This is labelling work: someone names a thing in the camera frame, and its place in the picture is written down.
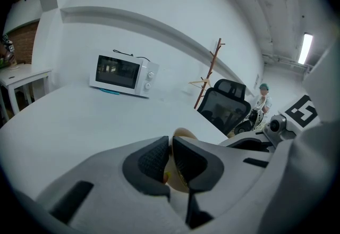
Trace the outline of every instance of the microwave oven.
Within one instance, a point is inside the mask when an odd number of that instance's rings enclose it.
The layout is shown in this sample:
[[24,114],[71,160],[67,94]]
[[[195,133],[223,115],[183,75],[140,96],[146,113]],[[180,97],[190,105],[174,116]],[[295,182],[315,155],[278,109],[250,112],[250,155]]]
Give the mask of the microwave oven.
[[159,65],[123,53],[93,54],[90,86],[149,97]]

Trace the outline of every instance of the ceiling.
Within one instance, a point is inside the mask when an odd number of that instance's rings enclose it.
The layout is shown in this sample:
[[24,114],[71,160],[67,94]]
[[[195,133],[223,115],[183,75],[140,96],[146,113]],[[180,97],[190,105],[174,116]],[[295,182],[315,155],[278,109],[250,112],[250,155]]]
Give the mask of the ceiling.
[[[310,70],[338,33],[326,0],[235,1],[254,31],[266,64],[280,61],[296,72]],[[301,66],[297,62],[305,32],[313,35],[313,42]]]

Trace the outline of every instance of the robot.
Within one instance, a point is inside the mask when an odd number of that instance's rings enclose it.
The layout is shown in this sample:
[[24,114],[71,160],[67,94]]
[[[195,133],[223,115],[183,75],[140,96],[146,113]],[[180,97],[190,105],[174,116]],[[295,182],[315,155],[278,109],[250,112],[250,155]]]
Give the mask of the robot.
[[[167,136],[139,141],[86,159],[36,202],[20,192],[18,199],[53,233],[290,231],[336,176],[338,48],[325,53],[305,79],[308,95],[285,106],[263,131],[243,132],[220,145]],[[327,105],[320,92],[328,93]],[[185,220],[162,182],[169,160],[188,188]]]

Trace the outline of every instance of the power cord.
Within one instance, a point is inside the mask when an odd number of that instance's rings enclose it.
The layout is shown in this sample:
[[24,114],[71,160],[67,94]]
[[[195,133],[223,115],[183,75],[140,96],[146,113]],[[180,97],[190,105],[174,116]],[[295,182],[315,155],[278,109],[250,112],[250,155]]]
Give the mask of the power cord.
[[136,58],[144,58],[144,59],[148,60],[149,62],[151,62],[149,59],[147,59],[146,57],[143,57],[143,56],[139,56],[139,57],[136,57]]
[[[120,51],[117,51],[116,49],[113,50],[115,53],[121,53],[121,54],[125,54],[125,55],[128,55],[128,56],[133,56],[133,54],[127,54],[127,53],[122,53]],[[151,62],[149,59],[147,59],[146,57],[143,57],[143,56],[138,56],[136,58],[144,58],[146,60],[148,60],[149,62]]]

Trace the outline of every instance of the red brick wall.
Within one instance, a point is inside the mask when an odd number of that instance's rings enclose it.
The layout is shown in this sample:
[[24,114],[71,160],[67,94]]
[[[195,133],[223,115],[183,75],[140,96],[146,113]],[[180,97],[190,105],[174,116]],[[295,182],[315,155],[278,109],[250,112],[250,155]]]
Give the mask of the red brick wall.
[[8,34],[8,39],[13,42],[14,56],[18,63],[32,63],[32,51],[39,21],[20,27]]

